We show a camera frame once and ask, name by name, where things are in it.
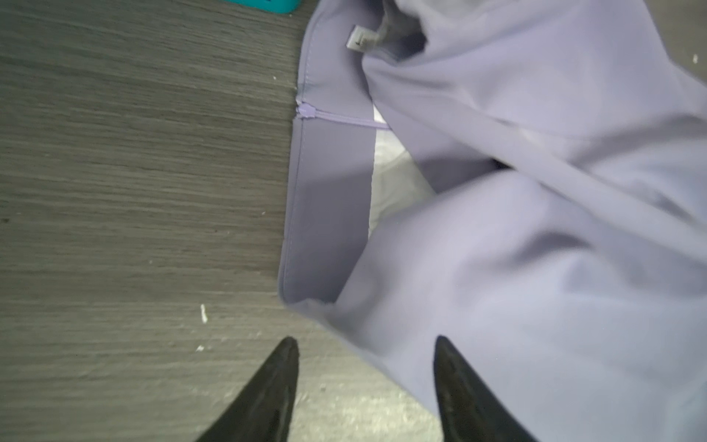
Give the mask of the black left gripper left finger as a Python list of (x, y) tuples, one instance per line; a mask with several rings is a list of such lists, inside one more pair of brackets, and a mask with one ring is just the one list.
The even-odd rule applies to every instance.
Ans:
[(298, 387), (299, 349), (285, 337), (198, 442), (286, 442)]

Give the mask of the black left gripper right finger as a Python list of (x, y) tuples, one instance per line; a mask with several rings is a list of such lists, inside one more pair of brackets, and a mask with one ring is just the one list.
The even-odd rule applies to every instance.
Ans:
[(442, 335), (436, 338), (434, 380), (445, 442), (536, 442)]

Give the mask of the lilac skirt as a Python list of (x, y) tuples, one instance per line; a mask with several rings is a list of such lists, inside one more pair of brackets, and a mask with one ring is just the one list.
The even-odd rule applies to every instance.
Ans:
[(285, 304), (436, 408), (448, 337), (542, 441), (706, 438), (706, 88), (642, 1), (321, 1)]

